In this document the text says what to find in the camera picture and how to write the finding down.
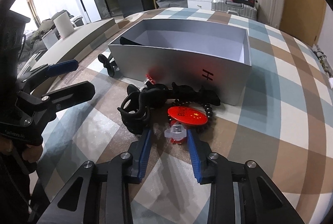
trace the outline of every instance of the black h logo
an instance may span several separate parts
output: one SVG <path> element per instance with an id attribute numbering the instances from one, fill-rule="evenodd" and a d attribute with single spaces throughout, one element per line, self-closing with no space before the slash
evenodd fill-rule
<path id="1" fill-rule="evenodd" d="M 213 81 L 213 78 L 210 78 L 209 75 L 214 76 L 214 74 L 212 74 L 209 71 L 206 71 L 205 69 L 203 69 L 203 72 L 207 74 L 206 76 L 203 74 L 203 77 L 207 78 L 207 80 Z"/>

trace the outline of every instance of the suitcase handle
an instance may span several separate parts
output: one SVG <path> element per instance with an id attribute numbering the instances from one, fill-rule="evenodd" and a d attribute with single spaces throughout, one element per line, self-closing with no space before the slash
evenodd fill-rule
<path id="1" fill-rule="evenodd" d="M 234 6 L 234 7 L 239 7 L 239 8 L 243 7 L 243 5 L 241 3 L 235 3 L 235 2 L 231 2 L 231 1 L 226 1 L 225 3 L 227 5 Z"/>
<path id="2" fill-rule="evenodd" d="M 239 13 L 234 11 L 234 10 L 227 10 L 227 13 L 228 14 L 233 14 L 233 15 L 238 15 L 239 16 Z"/>

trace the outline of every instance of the hand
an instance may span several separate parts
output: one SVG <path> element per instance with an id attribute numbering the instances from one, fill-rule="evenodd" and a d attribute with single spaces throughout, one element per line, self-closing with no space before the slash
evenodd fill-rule
<path id="1" fill-rule="evenodd" d="M 27 147 L 28 148 L 25 149 L 22 153 L 23 160 L 29 161 L 29 163 L 37 162 L 43 153 L 42 145 L 39 146 L 27 145 Z"/>
<path id="2" fill-rule="evenodd" d="M 0 153 L 9 155 L 13 149 L 13 142 L 10 139 L 0 136 Z"/>

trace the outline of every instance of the silver suitcase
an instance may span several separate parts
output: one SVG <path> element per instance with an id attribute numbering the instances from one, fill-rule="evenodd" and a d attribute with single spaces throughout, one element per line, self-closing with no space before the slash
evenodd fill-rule
<path id="1" fill-rule="evenodd" d="M 257 9 L 249 5 L 234 3 L 231 0 L 213 0 L 211 10 L 242 16 L 257 21 Z"/>

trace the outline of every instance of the person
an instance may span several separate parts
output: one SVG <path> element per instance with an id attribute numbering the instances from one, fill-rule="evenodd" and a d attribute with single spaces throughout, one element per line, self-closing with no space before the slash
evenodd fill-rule
<path id="1" fill-rule="evenodd" d="M 0 135 L 0 223 L 26 224 L 29 218 L 27 201 L 30 199 L 30 178 L 23 174 L 14 157 L 10 155 L 12 149 L 13 142 Z M 41 157 L 42 152 L 42 145 L 27 145 L 22 158 L 34 163 Z"/>

